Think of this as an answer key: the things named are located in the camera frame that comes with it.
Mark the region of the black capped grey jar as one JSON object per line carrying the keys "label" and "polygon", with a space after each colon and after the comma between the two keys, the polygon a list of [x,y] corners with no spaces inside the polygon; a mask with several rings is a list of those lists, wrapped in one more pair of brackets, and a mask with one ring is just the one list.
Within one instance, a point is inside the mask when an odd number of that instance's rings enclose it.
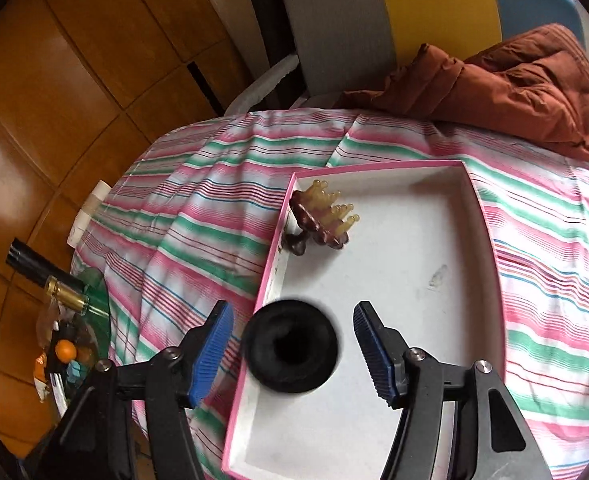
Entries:
{"label": "black capped grey jar", "polygon": [[241,338],[244,361],[265,388],[303,394],[321,387],[340,359],[334,322],[307,301],[286,298],[260,307]]}

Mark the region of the brown scalp massager brush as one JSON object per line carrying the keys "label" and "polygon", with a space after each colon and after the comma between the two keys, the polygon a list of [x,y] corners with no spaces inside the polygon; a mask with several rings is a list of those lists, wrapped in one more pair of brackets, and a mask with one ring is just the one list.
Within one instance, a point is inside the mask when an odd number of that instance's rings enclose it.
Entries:
{"label": "brown scalp massager brush", "polygon": [[304,191],[293,191],[288,206],[299,232],[284,234],[285,248],[303,256],[309,242],[334,250],[349,243],[349,230],[360,216],[352,203],[340,204],[340,198],[339,191],[329,191],[328,182],[319,179]]}

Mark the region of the pink white tray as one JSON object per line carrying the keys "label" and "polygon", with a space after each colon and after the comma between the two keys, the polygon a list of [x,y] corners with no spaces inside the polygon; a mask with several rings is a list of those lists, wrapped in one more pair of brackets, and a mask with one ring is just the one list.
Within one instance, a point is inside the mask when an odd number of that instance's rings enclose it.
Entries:
{"label": "pink white tray", "polygon": [[283,204],[256,298],[311,304],[329,318],[339,355],[330,377],[279,393],[241,370],[223,468],[236,479],[378,479],[401,414],[369,372],[371,330],[396,330],[410,362],[505,371],[503,300],[491,235],[459,160],[416,160],[296,171],[289,193],[327,185],[356,217],[332,249],[286,245],[299,232]]}

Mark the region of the striped bedspread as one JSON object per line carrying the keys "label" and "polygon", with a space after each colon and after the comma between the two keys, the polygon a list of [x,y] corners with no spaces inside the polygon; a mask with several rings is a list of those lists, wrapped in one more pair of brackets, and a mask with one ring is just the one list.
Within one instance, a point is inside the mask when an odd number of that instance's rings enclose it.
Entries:
{"label": "striped bedspread", "polygon": [[506,384],[557,479],[589,462],[589,162],[495,132],[356,110],[276,110],[176,129],[116,182],[76,248],[110,295],[110,356],[145,361],[217,300],[251,314],[297,170],[459,159],[480,195],[507,321]]}

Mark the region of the glass side table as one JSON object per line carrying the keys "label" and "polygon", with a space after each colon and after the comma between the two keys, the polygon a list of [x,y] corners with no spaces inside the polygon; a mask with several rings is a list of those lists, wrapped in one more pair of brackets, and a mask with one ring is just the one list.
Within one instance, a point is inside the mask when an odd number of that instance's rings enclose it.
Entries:
{"label": "glass side table", "polygon": [[35,359],[33,380],[40,400],[54,406],[62,417],[76,390],[110,346],[108,289],[101,272],[86,269],[76,276],[85,284],[88,312],[66,308],[46,292],[46,304],[37,318],[37,342],[42,353]]}

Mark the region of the black gold bottle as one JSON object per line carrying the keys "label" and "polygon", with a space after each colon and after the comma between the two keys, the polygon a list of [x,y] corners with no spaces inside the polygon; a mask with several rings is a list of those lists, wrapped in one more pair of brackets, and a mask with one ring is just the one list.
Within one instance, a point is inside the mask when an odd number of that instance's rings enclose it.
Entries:
{"label": "black gold bottle", "polygon": [[84,282],[58,268],[18,238],[10,244],[6,263],[66,308],[79,314],[88,312],[90,301]]}

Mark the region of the rust brown quilt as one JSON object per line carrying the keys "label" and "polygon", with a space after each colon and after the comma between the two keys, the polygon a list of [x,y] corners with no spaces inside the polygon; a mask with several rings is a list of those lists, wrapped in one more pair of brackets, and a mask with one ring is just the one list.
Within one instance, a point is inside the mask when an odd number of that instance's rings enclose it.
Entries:
{"label": "rust brown quilt", "polygon": [[589,61],[560,24],[466,60],[423,44],[382,89],[345,91],[337,106],[492,130],[589,162]]}

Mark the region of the grey yellow blue headboard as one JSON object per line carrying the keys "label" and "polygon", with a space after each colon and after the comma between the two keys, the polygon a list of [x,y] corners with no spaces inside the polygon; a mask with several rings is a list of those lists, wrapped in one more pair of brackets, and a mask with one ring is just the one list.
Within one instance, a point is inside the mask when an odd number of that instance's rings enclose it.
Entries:
{"label": "grey yellow blue headboard", "polygon": [[375,86],[421,44],[469,58],[528,30],[584,29],[573,0],[284,0],[313,96]]}

